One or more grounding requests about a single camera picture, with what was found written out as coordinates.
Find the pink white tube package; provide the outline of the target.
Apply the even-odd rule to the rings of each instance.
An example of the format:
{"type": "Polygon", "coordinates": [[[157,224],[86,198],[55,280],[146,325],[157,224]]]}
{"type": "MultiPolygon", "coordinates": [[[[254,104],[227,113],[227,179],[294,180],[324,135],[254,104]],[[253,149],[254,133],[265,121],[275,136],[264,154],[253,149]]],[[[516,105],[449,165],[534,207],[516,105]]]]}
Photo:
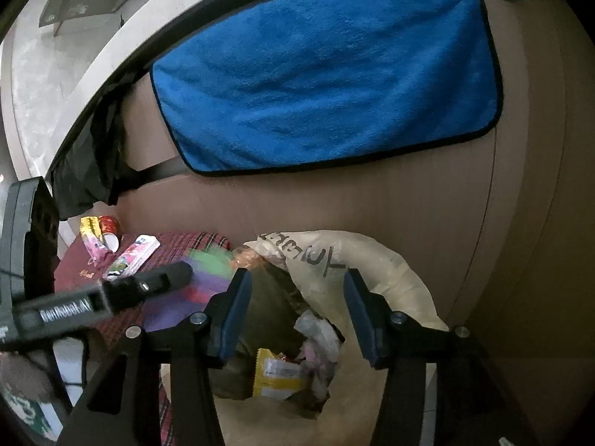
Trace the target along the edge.
{"type": "Polygon", "coordinates": [[[134,275],[159,247],[160,241],[156,236],[138,236],[110,265],[103,278],[107,281],[114,281],[134,275]]]}

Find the black cloth hanging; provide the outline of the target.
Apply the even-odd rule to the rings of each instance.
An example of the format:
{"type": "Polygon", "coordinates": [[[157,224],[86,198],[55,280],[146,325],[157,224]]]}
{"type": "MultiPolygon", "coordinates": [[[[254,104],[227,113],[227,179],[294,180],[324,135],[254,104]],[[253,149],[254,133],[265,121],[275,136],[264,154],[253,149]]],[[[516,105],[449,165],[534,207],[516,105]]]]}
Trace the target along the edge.
{"type": "Polygon", "coordinates": [[[132,75],[108,85],[92,104],[87,119],[65,143],[47,173],[58,216],[79,216],[96,203],[113,206],[135,171],[125,162],[122,104],[134,84],[132,75]]]}

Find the crumpled white tissue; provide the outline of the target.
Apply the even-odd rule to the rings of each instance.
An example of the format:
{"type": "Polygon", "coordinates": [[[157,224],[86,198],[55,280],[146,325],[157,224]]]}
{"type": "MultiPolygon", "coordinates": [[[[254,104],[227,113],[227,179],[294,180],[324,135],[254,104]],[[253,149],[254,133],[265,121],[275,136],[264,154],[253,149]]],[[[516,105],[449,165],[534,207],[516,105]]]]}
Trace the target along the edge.
{"type": "Polygon", "coordinates": [[[306,310],[293,328],[306,337],[297,356],[300,369],[311,377],[315,398],[324,401],[335,375],[342,341],[333,325],[312,310],[306,310]]]}

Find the yellow snack packet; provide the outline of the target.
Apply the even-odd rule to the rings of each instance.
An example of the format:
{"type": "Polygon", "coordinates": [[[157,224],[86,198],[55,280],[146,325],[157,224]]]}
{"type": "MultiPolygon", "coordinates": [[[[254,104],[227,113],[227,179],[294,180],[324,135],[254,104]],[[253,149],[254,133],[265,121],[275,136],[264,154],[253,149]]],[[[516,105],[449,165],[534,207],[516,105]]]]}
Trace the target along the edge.
{"type": "Polygon", "coordinates": [[[252,388],[254,398],[266,397],[284,401],[308,386],[309,376],[298,363],[287,361],[269,349],[258,349],[252,388]]]}

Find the blue towel hanging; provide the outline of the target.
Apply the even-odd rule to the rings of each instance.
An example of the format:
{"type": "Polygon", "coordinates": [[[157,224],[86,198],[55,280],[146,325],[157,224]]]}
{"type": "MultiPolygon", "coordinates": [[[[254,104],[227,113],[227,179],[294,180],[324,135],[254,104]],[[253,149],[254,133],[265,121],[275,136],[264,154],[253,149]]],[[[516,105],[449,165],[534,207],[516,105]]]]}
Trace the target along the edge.
{"type": "Polygon", "coordinates": [[[482,135],[503,90],[484,0],[268,0],[150,71],[187,166],[296,169],[482,135]]]}

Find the red yellow crumpled snack can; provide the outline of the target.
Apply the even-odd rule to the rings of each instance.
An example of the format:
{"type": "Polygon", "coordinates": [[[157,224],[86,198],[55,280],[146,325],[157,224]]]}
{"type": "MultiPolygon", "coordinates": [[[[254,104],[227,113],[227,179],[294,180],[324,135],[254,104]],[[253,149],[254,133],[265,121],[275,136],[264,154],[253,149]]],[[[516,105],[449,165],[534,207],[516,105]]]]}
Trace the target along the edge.
{"type": "Polygon", "coordinates": [[[83,216],[80,235],[89,255],[89,264],[96,268],[113,258],[120,248],[121,230],[114,216],[83,216]]]}

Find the purple eggplant sponge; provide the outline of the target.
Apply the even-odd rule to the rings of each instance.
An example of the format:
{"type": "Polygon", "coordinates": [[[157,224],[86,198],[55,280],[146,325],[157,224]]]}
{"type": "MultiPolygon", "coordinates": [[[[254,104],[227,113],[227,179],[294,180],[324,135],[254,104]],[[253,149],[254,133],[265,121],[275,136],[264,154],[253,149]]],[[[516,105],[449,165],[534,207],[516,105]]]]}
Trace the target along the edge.
{"type": "Polygon", "coordinates": [[[231,251],[219,247],[187,249],[181,260],[193,268],[190,284],[147,300],[142,307],[142,327],[159,331],[203,312],[213,296],[228,289],[234,274],[232,258],[231,251]]]}

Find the beige trash bag liner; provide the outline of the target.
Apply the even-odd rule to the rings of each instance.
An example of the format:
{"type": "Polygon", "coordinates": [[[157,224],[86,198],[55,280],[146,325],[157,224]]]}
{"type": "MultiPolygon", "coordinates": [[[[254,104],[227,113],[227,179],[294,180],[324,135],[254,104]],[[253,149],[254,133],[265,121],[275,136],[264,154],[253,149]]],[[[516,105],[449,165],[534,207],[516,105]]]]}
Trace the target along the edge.
{"type": "Polygon", "coordinates": [[[343,281],[357,269],[368,289],[419,324],[447,330],[432,294],[397,252],[372,237],[341,232],[279,232],[258,237],[228,257],[231,269],[252,274],[252,299],[238,344],[238,355],[213,372],[216,406],[229,445],[366,445],[379,413],[385,372],[375,372],[361,355],[343,281]],[[296,356],[305,341],[296,320],[312,311],[337,327],[345,341],[335,357],[337,369],[328,385],[321,413],[307,419],[289,401],[252,398],[239,385],[253,375],[258,348],[296,356]]]}

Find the white countertop ledge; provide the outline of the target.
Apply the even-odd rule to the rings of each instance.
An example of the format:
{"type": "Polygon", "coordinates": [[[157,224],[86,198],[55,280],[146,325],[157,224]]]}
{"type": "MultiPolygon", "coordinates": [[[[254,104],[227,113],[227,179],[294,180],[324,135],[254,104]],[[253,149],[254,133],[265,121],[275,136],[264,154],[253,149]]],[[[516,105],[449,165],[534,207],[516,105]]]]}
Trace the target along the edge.
{"type": "Polygon", "coordinates": [[[204,0],[129,0],[121,13],[54,34],[29,0],[2,43],[1,105],[17,178],[44,175],[101,85],[166,23],[204,0]]]}

